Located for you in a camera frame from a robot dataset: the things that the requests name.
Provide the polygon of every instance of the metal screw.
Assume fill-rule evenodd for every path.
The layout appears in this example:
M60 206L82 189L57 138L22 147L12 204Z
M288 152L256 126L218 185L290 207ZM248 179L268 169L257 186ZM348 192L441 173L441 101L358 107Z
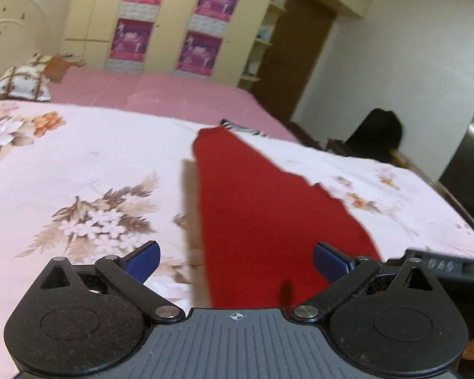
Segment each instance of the metal screw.
M164 305L160 306L156 310L156 314L160 318L175 318L177 315L179 315L181 311L177 306L172 306L172 305Z
M314 306L301 305L297 306L294 310L295 315L299 318L314 318L318 314L318 310Z

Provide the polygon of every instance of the black television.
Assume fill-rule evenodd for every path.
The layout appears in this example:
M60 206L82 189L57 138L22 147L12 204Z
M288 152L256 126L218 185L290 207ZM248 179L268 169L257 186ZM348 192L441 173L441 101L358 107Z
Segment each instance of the black television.
M474 228L474 117L439 182L466 212L461 212L457 204L453 207L466 220L467 213L471 216L468 223L472 222Z

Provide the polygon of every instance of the triangular cutout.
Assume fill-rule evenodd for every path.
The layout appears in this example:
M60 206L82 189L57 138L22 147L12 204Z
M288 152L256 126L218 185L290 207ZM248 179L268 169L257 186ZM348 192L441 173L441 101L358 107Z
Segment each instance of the triangular cutout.
M70 282L67 276L65 275L65 271L61 266L55 266L49 275L44 280L42 285L40 286L41 289L53 289L53 288L63 288L65 286L69 286Z
M431 291L432 287L430 283L428 283L427 277L422 272L421 269L413 268L409 277L407 278L407 282L405 286L410 289L419 289L422 291Z

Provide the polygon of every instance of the pink bed sheet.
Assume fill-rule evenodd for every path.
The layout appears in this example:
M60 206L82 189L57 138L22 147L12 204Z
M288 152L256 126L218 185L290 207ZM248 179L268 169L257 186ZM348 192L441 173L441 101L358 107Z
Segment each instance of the pink bed sheet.
M173 75L128 75L71 68L50 83L52 102L147 113L207 125L222 118L277 139L298 142L278 120L238 88Z

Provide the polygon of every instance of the white floral bed sheet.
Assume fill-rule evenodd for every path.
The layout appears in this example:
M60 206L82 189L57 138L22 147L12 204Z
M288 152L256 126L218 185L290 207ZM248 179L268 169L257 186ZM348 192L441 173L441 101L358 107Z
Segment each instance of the white floral bed sheet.
M54 256L93 263L157 240L162 263L146 285L186 311L210 306L191 152L204 127L104 108L0 103L0 379L16 373L5 322ZM412 172L236 135L341 199L383 260L409 247L474 257L472 230Z

